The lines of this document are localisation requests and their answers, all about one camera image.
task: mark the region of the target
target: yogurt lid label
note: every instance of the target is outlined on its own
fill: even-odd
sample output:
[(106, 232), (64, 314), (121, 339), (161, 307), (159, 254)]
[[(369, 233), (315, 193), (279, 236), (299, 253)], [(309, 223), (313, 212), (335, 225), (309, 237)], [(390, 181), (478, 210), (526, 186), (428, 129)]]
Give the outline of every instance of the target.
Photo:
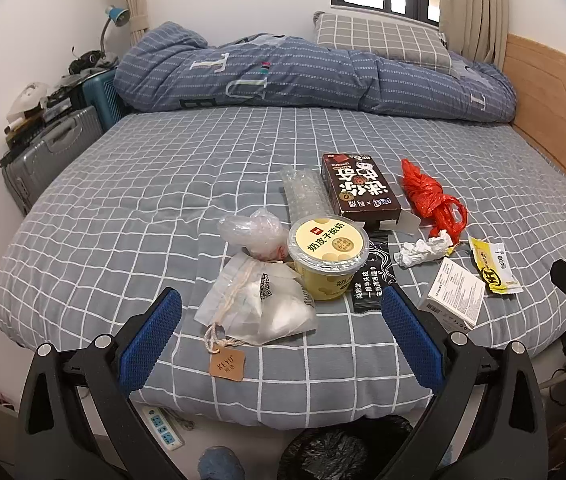
[(363, 249), (363, 237), (354, 226), (333, 218), (317, 218), (302, 224), (296, 243), (305, 254), (324, 262), (355, 258)]

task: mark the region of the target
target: brown box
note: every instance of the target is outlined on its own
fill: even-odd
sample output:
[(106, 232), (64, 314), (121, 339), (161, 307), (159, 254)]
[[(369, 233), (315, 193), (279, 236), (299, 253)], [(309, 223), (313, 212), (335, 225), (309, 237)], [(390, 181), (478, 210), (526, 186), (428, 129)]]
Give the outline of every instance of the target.
[(326, 153), (320, 176), (336, 214), (367, 224), (398, 220), (400, 204), (371, 156)]

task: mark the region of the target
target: crumpled tissue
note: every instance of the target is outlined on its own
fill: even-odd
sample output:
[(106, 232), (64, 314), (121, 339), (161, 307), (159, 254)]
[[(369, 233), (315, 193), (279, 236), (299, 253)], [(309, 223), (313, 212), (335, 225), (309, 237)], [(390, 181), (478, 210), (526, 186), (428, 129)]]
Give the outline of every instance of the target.
[(400, 247), (400, 253), (394, 253), (394, 260), (401, 267), (413, 267), (424, 262), (432, 262), (447, 256), (447, 250), (454, 244), (450, 235), (444, 229), (435, 238), (418, 240), (415, 244), (405, 242)]

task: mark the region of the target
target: bed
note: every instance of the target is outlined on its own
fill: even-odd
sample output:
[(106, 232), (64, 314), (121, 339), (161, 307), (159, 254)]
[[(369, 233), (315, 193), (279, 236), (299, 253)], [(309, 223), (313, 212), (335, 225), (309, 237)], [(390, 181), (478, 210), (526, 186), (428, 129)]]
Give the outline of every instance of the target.
[[(552, 262), (566, 260), (566, 175), (511, 126), (248, 106), (127, 116), (90, 147), (45, 191), (0, 262), (0, 328), (32, 349), (83, 347), (172, 286), (184, 315), (134, 400), (279, 429), (425, 405), (431, 393), (380, 313), (353, 313), (348, 295), (317, 304), (315, 332), (245, 347), (242, 382), (207, 373), (194, 314), (239, 250), (219, 237), (218, 219), (266, 206), (287, 221), (279, 170), (318, 168), (324, 152), (369, 153), (390, 181), (409, 158), (461, 198), (467, 235), (505, 243), (525, 290), (486, 295), (474, 342), (518, 339), (537, 354), (566, 329), (566, 297), (549, 277)], [(413, 239), (392, 233), (392, 251)], [(452, 258), (476, 272), (468, 249)], [(416, 301), (436, 269), (396, 268), (396, 278)]]

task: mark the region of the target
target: curtain tieback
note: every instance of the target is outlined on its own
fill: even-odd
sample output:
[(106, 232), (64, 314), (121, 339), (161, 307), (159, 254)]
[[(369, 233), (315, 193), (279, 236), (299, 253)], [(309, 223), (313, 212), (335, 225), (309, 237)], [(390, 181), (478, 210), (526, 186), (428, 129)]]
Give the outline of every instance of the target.
[(140, 30), (147, 30), (148, 28), (150, 28), (150, 22), (147, 18), (147, 14), (132, 16), (129, 19), (129, 28), (131, 32), (138, 32)]

